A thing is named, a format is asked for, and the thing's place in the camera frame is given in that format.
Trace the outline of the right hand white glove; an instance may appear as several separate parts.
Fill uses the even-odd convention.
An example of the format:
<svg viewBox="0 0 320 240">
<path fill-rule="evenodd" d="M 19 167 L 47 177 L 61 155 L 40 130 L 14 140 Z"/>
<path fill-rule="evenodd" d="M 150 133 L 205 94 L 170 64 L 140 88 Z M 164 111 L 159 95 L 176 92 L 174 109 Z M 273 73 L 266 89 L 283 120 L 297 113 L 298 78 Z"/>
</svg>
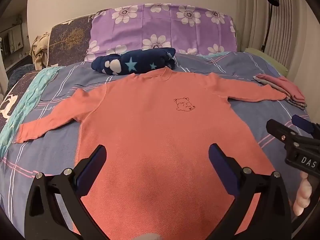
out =
<svg viewBox="0 0 320 240">
<path fill-rule="evenodd" d="M 300 186 L 296 194 L 296 200 L 293 204 L 293 212 L 296 216 L 300 216 L 304 209 L 309 206 L 312 194 L 312 186 L 308 181 L 308 174 L 301 171 L 300 177 L 302 181 L 300 182 Z"/>
</svg>

